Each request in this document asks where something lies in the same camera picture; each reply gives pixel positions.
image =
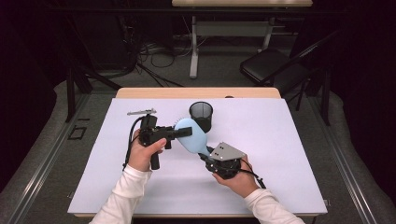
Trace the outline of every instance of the silver bracket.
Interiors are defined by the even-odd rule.
[[[230,161],[240,159],[246,154],[227,143],[220,143],[210,154],[210,158],[216,161]]]

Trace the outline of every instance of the electrical cord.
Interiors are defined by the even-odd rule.
[[[142,119],[143,119],[143,117],[140,117],[137,120],[135,120],[134,124],[131,127],[131,131],[129,131],[128,150],[126,151],[125,163],[122,165],[122,167],[123,167],[122,171],[125,169],[126,164],[128,164],[129,157],[131,156],[132,143],[134,142],[134,140],[136,140],[136,138],[139,137],[139,135],[138,135],[134,139],[132,139],[132,136],[134,135],[134,126],[136,126],[136,123],[139,122]]]

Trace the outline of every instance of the white desk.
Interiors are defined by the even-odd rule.
[[[136,92],[148,92],[148,96],[113,99],[68,213],[93,216],[120,178],[128,134],[139,117],[127,116],[127,112],[154,107],[158,111],[157,125],[170,126],[188,117],[190,105],[202,100],[214,108],[212,130],[207,134],[209,146],[226,142],[246,152],[255,173],[292,213],[327,213],[288,106],[278,99],[275,89],[268,89],[273,98],[257,98],[265,88],[250,88],[256,98],[216,98],[247,97],[248,89],[173,88],[173,97],[184,99],[169,99],[170,91],[164,88],[138,89]],[[120,92],[118,97],[133,94]],[[197,96],[210,92],[215,98],[188,99],[189,93]],[[150,95],[168,99],[150,99]],[[252,217],[243,200],[219,185],[198,155],[188,152],[177,140],[172,141],[172,149],[160,155],[160,165],[148,182],[135,217]]]
[[[311,7],[311,0],[173,0],[174,7]],[[197,21],[192,16],[192,55],[190,78],[198,75],[197,36],[263,36],[267,49],[273,30],[272,21]]]

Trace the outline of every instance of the hand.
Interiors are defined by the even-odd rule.
[[[248,156],[243,157],[242,160],[244,161],[241,161],[241,169],[251,171],[248,165],[245,163],[245,161],[248,162]],[[231,179],[223,179],[216,173],[213,173],[213,176],[216,178],[219,184],[227,186],[233,192],[243,198],[246,198],[250,193],[259,188],[259,186],[256,184],[256,181],[254,180],[254,176],[247,173],[239,172],[234,178]]]
[[[163,147],[166,144],[166,139],[162,138],[148,147],[143,147],[140,144],[139,138],[140,130],[134,132],[135,139],[132,143],[131,155],[129,157],[128,165],[138,171],[146,172],[149,170],[149,161],[151,155],[158,152],[163,152]]]

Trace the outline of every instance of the gray floor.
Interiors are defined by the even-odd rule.
[[[288,53],[292,41],[293,38],[287,36],[273,36],[270,46]],[[238,38],[206,40],[200,47],[197,79],[189,78],[191,58],[188,56],[176,57],[170,66],[157,68],[150,59],[157,65],[168,64],[172,59],[156,54],[148,57],[144,65],[188,87],[251,86],[250,81],[239,74],[239,63],[253,55],[260,45],[260,40],[249,38],[243,41]],[[126,87],[158,86],[145,72],[138,70],[113,80]],[[68,124],[64,123],[67,113],[65,83],[55,88],[58,99],[51,118],[20,169],[0,194],[0,223],[89,222],[89,218],[73,217],[66,211],[71,201],[68,195],[77,187],[115,94],[98,81],[92,80],[92,85],[95,89],[92,94],[78,94],[78,113]],[[293,104],[290,103],[290,113],[323,199],[330,202],[329,213],[319,216],[317,223],[396,223],[395,206],[376,185],[350,143],[342,101],[331,95],[330,127],[318,117],[316,98],[305,97],[298,112],[293,109]],[[67,140],[74,125],[87,128],[83,139]]]

